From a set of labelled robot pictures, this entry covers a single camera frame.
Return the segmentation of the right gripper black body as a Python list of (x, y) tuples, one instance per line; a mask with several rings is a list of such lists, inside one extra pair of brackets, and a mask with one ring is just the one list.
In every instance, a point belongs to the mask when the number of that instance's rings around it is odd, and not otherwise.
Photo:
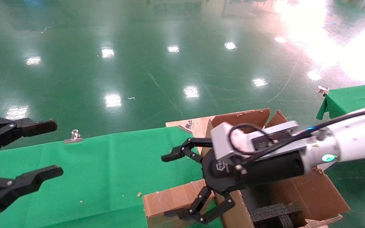
[(216, 160), (213, 149), (202, 159), (206, 185), (217, 193), (230, 193), (304, 175), (304, 166), (298, 152), (252, 162), (245, 165), (244, 169), (247, 172), (242, 174), (233, 165)]

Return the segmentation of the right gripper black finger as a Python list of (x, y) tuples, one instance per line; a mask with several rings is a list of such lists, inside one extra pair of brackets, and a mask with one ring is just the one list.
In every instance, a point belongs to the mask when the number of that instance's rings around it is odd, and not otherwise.
[(161, 160), (163, 162), (170, 162), (187, 156), (188, 158), (196, 161), (197, 163), (201, 163), (202, 157), (192, 152), (192, 149), (194, 147), (212, 148), (213, 143), (209, 138), (187, 138), (187, 140), (184, 141), (183, 144), (174, 147), (171, 150), (171, 153), (161, 156)]
[(183, 221), (196, 221), (201, 224), (209, 224), (215, 219), (221, 217), (224, 213), (229, 211), (235, 206), (235, 201), (232, 199), (229, 193), (222, 193), (224, 201), (214, 208), (207, 211), (205, 214), (201, 213), (204, 205), (208, 201), (212, 189), (208, 186), (202, 188), (198, 193), (197, 197), (194, 199), (192, 204), (188, 208), (175, 209), (170, 211), (165, 211), (165, 217), (178, 217), (178, 219)]

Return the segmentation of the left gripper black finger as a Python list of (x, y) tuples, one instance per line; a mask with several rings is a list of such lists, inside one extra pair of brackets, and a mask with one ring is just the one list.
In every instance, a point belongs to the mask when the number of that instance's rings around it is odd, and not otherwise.
[(9, 120), (0, 118), (0, 149), (22, 137), (32, 137), (56, 131), (55, 120), (35, 122), (30, 118)]
[(18, 198), (38, 191), (43, 182), (62, 175), (63, 169), (53, 165), (23, 173), (14, 179), (0, 178), (0, 213)]

